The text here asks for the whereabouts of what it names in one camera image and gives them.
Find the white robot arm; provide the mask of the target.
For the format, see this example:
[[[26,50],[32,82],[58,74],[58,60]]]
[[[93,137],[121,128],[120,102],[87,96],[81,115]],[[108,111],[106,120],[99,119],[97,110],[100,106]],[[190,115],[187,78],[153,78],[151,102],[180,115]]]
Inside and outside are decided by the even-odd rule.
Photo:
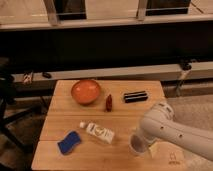
[[[155,103],[139,120],[136,136],[147,145],[160,138],[213,161],[213,132],[177,123],[173,117],[168,103]]]

